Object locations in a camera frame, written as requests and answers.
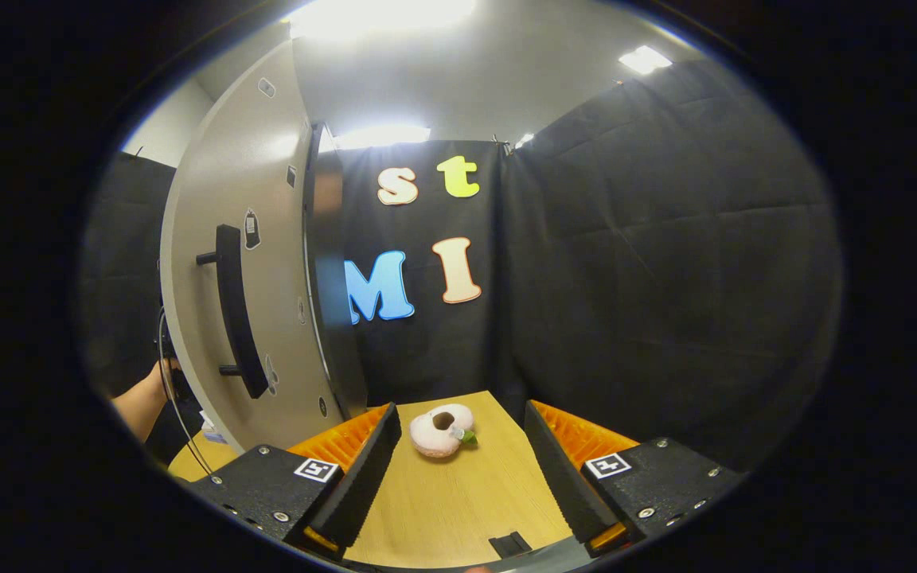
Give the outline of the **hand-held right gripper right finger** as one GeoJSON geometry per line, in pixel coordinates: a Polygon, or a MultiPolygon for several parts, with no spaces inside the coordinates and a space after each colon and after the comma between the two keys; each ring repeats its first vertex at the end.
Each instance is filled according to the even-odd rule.
{"type": "Polygon", "coordinates": [[[525,403],[524,433],[591,557],[681,528],[746,479],[677,440],[637,442],[539,400],[525,403]]]}

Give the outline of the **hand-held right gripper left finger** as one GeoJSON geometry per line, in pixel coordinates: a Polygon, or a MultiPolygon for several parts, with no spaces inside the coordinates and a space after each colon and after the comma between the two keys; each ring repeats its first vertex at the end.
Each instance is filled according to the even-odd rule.
{"type": "Polygon", "coordinates": [[[290,449],[258,445],[188,489],[280,543],[341,558],[356,543],[401,436],[395,403],[290,449]]]}

